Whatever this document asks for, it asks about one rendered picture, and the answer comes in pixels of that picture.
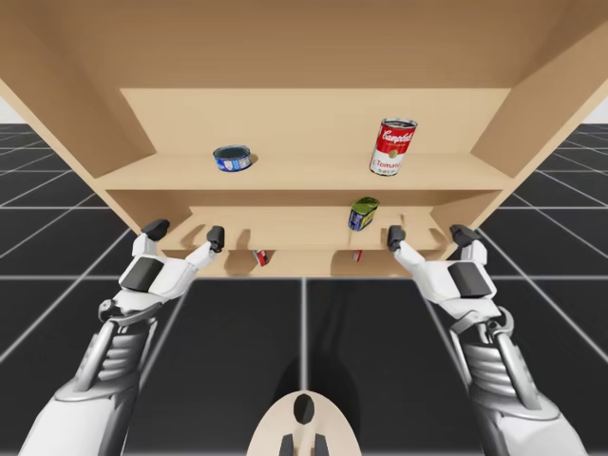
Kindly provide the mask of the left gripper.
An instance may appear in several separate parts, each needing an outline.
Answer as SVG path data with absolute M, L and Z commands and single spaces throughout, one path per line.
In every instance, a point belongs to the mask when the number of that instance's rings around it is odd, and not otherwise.
M 204 269 L 224 248 L 224 228 L 214 225 L 207 233 L 207 241 L 189 254 L 186 261 L 156 257 L 157 242 L 166 236 L 169 227 L 169 220 L 156 219 L 141 229 L 132 245 L 132 256 L 135 258 L 119 279 L 122 288 L 160 296 L 165 300 L 179 297 L 196 276 L 196 268 Z

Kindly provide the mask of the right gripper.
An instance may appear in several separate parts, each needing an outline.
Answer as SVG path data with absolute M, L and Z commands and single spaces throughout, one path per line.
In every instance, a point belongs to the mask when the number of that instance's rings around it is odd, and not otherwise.
M 388 248 L 408 272 L 417 268 L 417 285 L 423 297 L 452 318 L 461 319 L 470 312 L 483 318 L 497 317 L 499 309 L 493 302 L 497 289 L 485 267 L 477 263 L 487 262 L 481 236 L 462 224 L 451 225 L 450 233 L 461 249 L 459 261 L 426 261 L 406 243 L 406 232 L 400 225 L 389 228 Z

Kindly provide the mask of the green and blue rectangular can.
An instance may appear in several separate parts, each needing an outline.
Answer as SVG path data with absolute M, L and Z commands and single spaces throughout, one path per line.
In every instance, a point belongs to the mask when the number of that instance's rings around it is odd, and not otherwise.
M 365 229 L 373 220 L 374 214 L 379 206 L 379 200 L 372 197 L 364 197 L 351 205 L 348 226 L 355 232 Z

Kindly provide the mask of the blue flat can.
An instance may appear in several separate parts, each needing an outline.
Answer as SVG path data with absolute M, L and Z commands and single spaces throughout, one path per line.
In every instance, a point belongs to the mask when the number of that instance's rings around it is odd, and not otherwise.
M 253 164 L 253 155 L 246 145 L 227 145 L 216 149 L 213 157 L 220 171 L 238 172 Z

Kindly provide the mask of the red and white can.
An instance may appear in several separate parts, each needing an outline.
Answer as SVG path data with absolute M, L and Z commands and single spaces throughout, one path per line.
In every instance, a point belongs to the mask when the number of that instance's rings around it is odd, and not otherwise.
M 370 171 L 380 176 L 395 176 L 417 126 L 418 123 L 414 120 L 383 119 L 371 154 Z

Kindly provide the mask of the pale wooden shelf unit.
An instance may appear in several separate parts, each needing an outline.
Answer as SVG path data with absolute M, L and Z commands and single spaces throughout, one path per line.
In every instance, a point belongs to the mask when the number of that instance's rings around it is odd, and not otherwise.
M 208 276 L 398 276 L 391 225 L 446 258 L 607 96 L 608 0 L 0 0 L 0 97 L 164 253 L 223 226 Z

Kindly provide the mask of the tan robot part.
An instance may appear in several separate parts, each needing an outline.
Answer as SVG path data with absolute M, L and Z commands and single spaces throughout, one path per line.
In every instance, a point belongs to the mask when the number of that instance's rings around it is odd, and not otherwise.
M 246 456 L 362 456 L 362 452 L 342 411 L 325 396 L 300 390 L 266 411 Z

